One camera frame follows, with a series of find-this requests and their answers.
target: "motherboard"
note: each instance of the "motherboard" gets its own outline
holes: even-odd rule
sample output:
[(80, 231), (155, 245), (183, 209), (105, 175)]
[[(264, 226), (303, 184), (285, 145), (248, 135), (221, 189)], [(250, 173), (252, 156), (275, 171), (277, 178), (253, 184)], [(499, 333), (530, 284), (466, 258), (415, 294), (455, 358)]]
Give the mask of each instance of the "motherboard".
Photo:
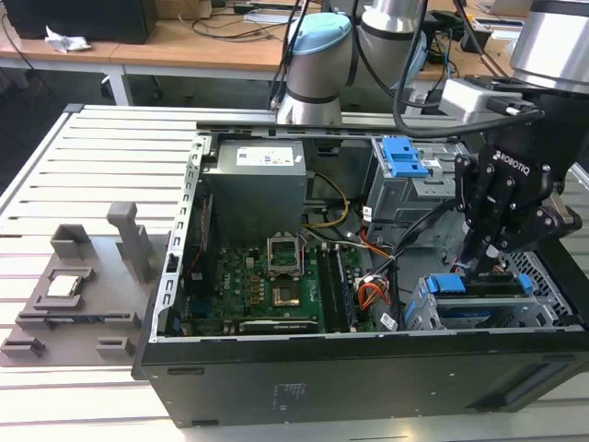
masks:
[[(188, 293), (183, 330), (191, 336), (369, 332), (372, 317), (357, 306), (355, 248), (301, 247), (293, 242), (223, 248), (214, 292)], [(290, 269), (281, 272), (277, 269)]]

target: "black box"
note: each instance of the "black box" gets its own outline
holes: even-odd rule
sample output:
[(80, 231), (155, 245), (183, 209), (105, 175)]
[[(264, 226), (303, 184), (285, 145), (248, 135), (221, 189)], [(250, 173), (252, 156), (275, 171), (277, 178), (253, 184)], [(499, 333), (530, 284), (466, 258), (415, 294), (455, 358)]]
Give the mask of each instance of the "black box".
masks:
[(67, 36), (143, 44), (156, 26), (155, 0), (5, 0), (21, 39), (42, 39), (45, 26)]

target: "blue plastic clip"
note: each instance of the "blue plastic clip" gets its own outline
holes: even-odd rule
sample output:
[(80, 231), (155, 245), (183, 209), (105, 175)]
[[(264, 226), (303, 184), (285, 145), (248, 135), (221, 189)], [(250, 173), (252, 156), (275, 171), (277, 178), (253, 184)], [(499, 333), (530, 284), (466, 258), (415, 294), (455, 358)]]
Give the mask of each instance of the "blue plastic clip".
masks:
[(409, 319), (409, 316), (411, 316), (411, 312), (415, 309), (415, 301), (411, 301), (411, 303), (409, 304), (409, 306), (407, 307), (407, 310), (405, 310), (405, 317), (404, 320), (407, 322), (407, 320)]
[(433, 274), (429, 279), (433, 279), (437, 285), (440, 293), (458, 292), (466, 293), (467, 288), (464, 287), (462, 278), (455, 273), (440, 273)]
[(432, 276), (425, 280), (425, 284), (427, 284), (427, 288), (430, 293), (438, 293), (440, 291), (438, 284), (435, 282)]
[(527, 274), (520, 273), (519, 276), (517, 276), (517, 281), (519, 282), (519, 285), (522, 286), (524, 293), (527, 296), (530, 296), (532, 293), (534, 293), (534, 283)]
[(396, 178), (425, 178), (428, 170), (420, 162), (419, 152), (406, 136), (383, 138), (383, 155)]

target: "green motherboard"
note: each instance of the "green motherboard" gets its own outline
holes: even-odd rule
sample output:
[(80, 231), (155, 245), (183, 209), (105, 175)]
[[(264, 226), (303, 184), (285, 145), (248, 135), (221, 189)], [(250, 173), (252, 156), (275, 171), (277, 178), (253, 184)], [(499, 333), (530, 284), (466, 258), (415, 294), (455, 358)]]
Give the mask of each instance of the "green motherboard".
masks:
[[(187, 332), (193, 336), (234, 335), (240, 334), (240, 324), (254, 326), (254, 321), (299, 321), (303, 324), (308, 321), (317, 328), (313, 332), (329, 332), (326, 321), (329, 325), (332, 318), (326, 318), (330, 316), (330, 307), (323, 303), (321, 288), (330, 289), (330, 286), (325, 284), (326, 275), (320, 273), (318, 265), (318, 259), (324, 260), (325, 254), (320, 248), (306, 247), (301, 249), (300, 275), (270, 275), (266, 245), (222, 249), (216, 260), (214, 294), (205, 301), (190, 294), (187, 297), (184, 316), (185, 327), (190, 327)], [(345, 293), (340, 293), (338, 287), (336, 296), (346, 296), (351, 303), (356, 303), (352, 304), (352, 309), (356, 310), (351, 313), (352, 330), (375, 330), (372, 318), (360, 312), (355, 301), (353, 282), (360, 276), (359, 253), (347, 248), (338, 252), (340, 256)], [(294, 265), (296, 255), (286, 246), (274, 246), (270, 263), (272, 266)]]

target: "slotted aluminum table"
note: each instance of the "slotted aluminum table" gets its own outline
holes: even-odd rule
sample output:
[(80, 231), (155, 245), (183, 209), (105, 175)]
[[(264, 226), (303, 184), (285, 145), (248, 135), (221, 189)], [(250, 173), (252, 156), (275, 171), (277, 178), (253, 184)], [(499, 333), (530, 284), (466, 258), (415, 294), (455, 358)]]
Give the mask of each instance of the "slotted aluminum table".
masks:
[[(137, 202), (138, 222), (149, 233), (169, 231), (196, 122), (207, 120), (271, 122), (272, 116), (265, 110), (85, 106), (59, 118), (0, 198), (0, 342), (49, 261), (49, 238), (60, 223), (81, 223), (89, 235), (116, 234), (104, 219), (116, 199)], [(344, 121), (393, 127), (386, 115), (346, 114)], [(413, 123), (420, 122), (452, 123), (440, 117)], [(575, 208), (589, 215), (581, 180), (571, 176), (567, 185)], [(587, 272), (585, 232), (564, 243)], [(589, 375), (519, 413), (178, 430), (150, 385), (130, 372), (128, 366), (0, 368), (0, 440), (89, 434), (167, 442), (589, 440)]]

